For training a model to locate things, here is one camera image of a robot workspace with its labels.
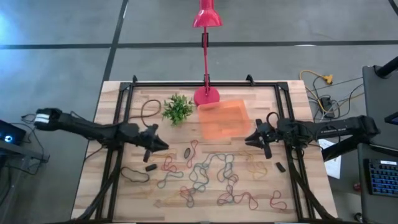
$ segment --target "lamp base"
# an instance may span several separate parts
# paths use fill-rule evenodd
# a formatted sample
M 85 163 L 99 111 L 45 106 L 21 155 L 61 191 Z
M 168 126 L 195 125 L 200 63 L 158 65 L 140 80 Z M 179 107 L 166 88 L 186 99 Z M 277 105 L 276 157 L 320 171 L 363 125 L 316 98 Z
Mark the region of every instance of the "lamp base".
M 216 103 L 220 101 L 220 94 L 216 88 L 211 86 L 209 94 L 206 96 L 206 87 L 202 86 L 195 91 L 193 100 L 197 106 L 207 103 Z

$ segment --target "black metal frame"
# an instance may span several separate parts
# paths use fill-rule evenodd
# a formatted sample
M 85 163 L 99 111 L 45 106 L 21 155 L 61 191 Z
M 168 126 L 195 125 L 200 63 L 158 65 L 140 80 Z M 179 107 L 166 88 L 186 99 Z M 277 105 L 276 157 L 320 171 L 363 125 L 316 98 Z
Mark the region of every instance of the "black metal frame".
M 285 117 L 285 112 L 282 105 L 282 98 L 280 92 L 282 91 L 285 95 L 286 103 L 287 103 L 287 112 L 290 118 L 294 118 L 293 106 L 290 99 L 289 87 L 287 82 L 254 82 L 252 76 L 248 75 L 246 81 L 242 82 L 212 82 L 212 86 L 253 86 L 253 87 L 272 87 L 275 90 L 275 97 L 278 107 L 278 113 L 281 118 Z M 133 96 L 133 91 L 135 87 L 170 87 L 170 86 L 190 86 L 190 87 L 199 87 L 203 86 L 203 82 L 138 82 L 136 76 L 133 77 L 132 82 L 122 82 L 119 87 L 119 95 L 118 100 L 116 103 L 115 114 L 113 123 L 119 122 L 119 115 L 121 112 L 122 101 L 124 98 L 125 93 L 127 92 L 127 102 L 124 111 L 124 119 L 123 121 L 127 122 L 129 117 L 129 111 L 131 107 L 131 101 Z M 292 148 L 285 146 L 287 162 L 289 165 L 289 172 L 292 169 L 295 169 L 294 160 L 292 157 Z M 114 169 L 109 174 L 111 170 L 111 161 L 113 160 L 114 152 L 117 152 L 116 162 L 114 165 Z M 81 215 L 77 220 L 70 220 L 72 223 L 109 223 L 112 222 L 113 215 L 114 215 L 114 207 L 116 203 L 116 195 L 118 192 L 118 182 L 119 182 L 119 173 L 121 168 L 121 162 L 123 158 L 123 151 L 124 151 L 124 142 L 121 142 L 117 147 L 108 149 L 104 171 L 103 171 L 103 179 L 101 183 L 101 190 L 98 195 L 95 197 L 91 205 L 88 209 Z M 297 150 L 297 159 L 298 159 L 298 166 L 300 170 L 300 175 L 303 181 L 308 185 L 307 173 L 305 171 L 305 164 L 303 160 L 303 156 L 300 153 L 301 150 Z M 297 187 L 296 180 L 290 176 L 290 181 L 292 184 L 292 194 L 295 202 L 295 210 L 297 214 L 298 221 L 302 221 L 306 218 L 303 217 L 303 210 L 300 202 L 300 194 L 299 189 Z M 107 191 L 111 188 L 111 196 L 109 200 L 108 206 L 108 213 L 106 218 L 103 218 L 103 205 L 104 205 L 104 197 Z M 315 213 L 312 204 L 310 203 L 309 199 L 306 198 L 307 208 L 308 208 L 308 220 L 315 219 Z M 91 216 L 93 215 L 94 211 L 96 210 L 94 220 L 90 220 Z

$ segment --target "lamp shade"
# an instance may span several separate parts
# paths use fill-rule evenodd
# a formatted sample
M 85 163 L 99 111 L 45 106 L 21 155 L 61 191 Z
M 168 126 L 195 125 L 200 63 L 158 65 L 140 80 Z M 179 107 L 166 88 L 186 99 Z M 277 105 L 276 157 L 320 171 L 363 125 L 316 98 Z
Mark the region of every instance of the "lamp shade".
M 192 27 L 218 27 L 223 21 L 220 15 L 214 10 L 214 0 L 200 0 L 200 10 L 195 16 Z

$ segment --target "red desk lamp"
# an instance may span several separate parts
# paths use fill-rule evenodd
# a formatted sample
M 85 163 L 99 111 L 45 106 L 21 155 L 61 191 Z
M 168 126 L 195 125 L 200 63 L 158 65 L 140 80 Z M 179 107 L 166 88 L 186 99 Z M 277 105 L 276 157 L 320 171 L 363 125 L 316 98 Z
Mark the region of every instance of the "red desk lamp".
M 192 27 L 203 27 L 205 29 L 202 34 L 202 47 L 205 57 L 205 86 L 200 87 L 195 91 L 193 100 L 197 106 L 206 103 L 215 103 L 220 101 L 220 94 L 217 89 L 210 86 L 209 74 L 207 71 L 207 47 L 208 47 L 208 33 L 207 27 L 222 26 L 220 15 L 214 10 L 214 0 L 200 0 L 200 10 L 195 16 Z

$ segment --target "power adapter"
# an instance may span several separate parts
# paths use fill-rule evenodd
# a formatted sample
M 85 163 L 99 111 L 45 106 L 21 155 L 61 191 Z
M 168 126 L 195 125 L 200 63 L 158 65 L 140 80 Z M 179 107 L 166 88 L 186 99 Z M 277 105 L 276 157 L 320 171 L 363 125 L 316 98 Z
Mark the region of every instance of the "power adapter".
M 321 105 L 323 106 L 323 109 L 325 109 L 325 111 L 329 111 L 329 110 L 332 111 L 331 107 L 333 106 L 333 103 L 332 103 L 330 97 L 322 97 L 322 98 L 320 98 L 320 101 L 321 101 Z M 325 118 L 333 119 L 333 118 L 335 118 L 335 113 L 334 112 L 327 113 L 325 115 Z

